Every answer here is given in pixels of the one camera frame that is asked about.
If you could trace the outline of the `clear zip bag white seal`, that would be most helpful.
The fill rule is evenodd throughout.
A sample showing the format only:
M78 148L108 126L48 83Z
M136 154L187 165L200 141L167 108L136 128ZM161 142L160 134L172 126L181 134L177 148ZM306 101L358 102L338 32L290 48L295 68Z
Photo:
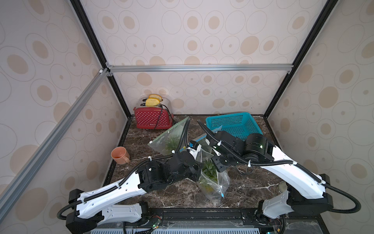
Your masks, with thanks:
M213 155L201 149L197 156L202 164L201 175L197 182L202 193L213 203L219 203L225 198L225 193L230 186L230 178L227 172L218 172L211 160Z

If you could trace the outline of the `yellow pineapple green crown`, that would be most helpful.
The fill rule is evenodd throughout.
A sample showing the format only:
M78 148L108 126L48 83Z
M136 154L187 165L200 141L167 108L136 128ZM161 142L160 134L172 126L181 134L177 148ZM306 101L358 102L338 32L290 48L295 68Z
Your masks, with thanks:
M212 194L216 192L216 187L218 185L218 175L211 160L204 161L199 183L207 193Z

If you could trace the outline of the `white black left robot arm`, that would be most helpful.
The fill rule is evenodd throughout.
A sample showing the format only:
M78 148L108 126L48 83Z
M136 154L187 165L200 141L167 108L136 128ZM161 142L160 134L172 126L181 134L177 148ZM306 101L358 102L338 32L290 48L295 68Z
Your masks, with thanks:
M174 153L168 156L149 157L137 164L123 179L100 189L84 192L79 189L69 194L69 203L61 208L56 217L65 221L72 234L92 231L98 225L114 219L137 222L144 209L135 211L118 203L152 191L166 189L169 185L186 178L197 181L201 163L196 161L200 146L188 143L191 119L187 118Z

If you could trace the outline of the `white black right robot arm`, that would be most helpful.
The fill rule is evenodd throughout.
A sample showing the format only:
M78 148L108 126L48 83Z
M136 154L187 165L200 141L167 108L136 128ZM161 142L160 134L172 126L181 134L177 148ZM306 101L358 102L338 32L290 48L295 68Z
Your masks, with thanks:
M314 216L324 212L354 214L361 210L361 203L349 193L332 186L329 176L311 172L270 143L264 135L253 133L241 140L226 131L214 133L201 121L198 124L206 133L206 143L214 151L211 161L218 172L238 165L260 167L286 183L286 189L280 195L259 202L254 214L257 219L276 219L292 212ZM355 206L335 209L327 190L346 197Z

